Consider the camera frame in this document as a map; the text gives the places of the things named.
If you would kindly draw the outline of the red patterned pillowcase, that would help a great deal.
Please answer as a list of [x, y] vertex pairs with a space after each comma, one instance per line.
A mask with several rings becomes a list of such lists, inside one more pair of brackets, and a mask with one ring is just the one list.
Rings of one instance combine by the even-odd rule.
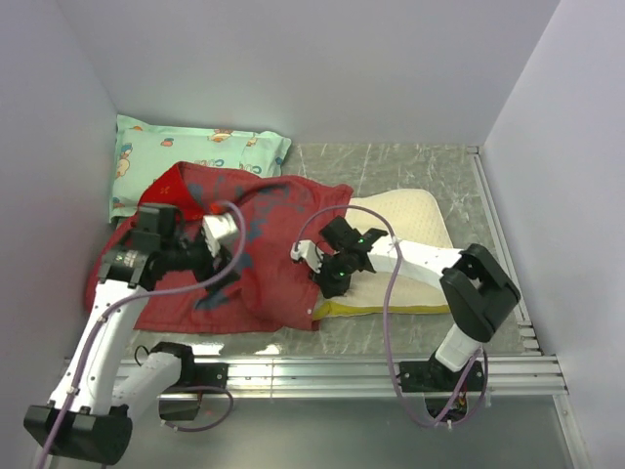
[[150, 298], [136, 327], [174, 333], [275, 332], [282, 327], [316, 331], [313, 312], [319, 293], [309, 268], [290, 258], [297, 240], [320, 242], [319, 232], [345, 214], [353, 190], [328, 187], [299, 176], [260, 178], [247, 171], [179, 162], [142, 194], [140, 201], [168, 203], [185, 216], [195, 235], [201, 216], [217, 202], [237, 205], [247, 228], [245, 248], [254, 268], [228, 289], [229, 301], [209, 311], [194, 309], [205, 290]]

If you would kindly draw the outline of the cream yellow foam pillow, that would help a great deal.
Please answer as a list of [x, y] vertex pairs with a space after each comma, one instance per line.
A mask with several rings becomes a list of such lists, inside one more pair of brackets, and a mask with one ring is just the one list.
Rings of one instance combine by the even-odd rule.
[[[383, 216], [400, 239], [434, 247], [453, 246], [438, 203], [424, 190], [392, 190], [368, 197], [354, 197], [351, 205], [371, 209]], [[391, 279], [389, 273], [356, 272], [346, 295], [319, 297], [312, 317], [316, 320], [378, 314], [383, 311], [384, 296]], [[389, 311], [409, 315], [447, 314], [444, 295], [426, 283], [400, 276], [392, 291]]]

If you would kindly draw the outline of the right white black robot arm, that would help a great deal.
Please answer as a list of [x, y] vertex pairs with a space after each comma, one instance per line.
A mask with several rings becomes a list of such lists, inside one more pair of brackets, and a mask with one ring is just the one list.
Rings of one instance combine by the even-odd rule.
[[461, 383], [464, 366], [488, 343], [521, 299], [519, 289], [490, 251], [480, 244], [461, 250], [434, 247], [397, 237], [390, 227], [365, 233], [341, 216], [319, 232], [330, 247], [322, 252], [309, 239], [297, 240], [290, 252], [306, 263], [310, 278], [326, 300], [344, 298], [360, 307], [373, 303], [366, 277], [389, 275], [413, 285], [441, 292], [453, 325], [434, 352], [430, 376], [434, 385], [449, 391]]

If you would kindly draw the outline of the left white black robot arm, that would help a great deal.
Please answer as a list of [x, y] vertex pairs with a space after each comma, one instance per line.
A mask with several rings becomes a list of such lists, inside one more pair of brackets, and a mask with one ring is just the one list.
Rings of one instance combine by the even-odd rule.
[[26, 411], [23, 427], [39, 444], [37, 468], [53, 456], [117, 464], [136, 421], [164, 392], [223, 395], [220, 381], [204, 384], [192, 348], [160, 342], [122, 382], [116, 381], [125, 346], [148, 301], [191, 293], [235, 279], [247, 237], [241, 210], [220, 201], [195, 237], [173, 205], [139, 208], [128, 229], [107, 249], [97, 272], [90, 316], [62, 378], [43, 405]]

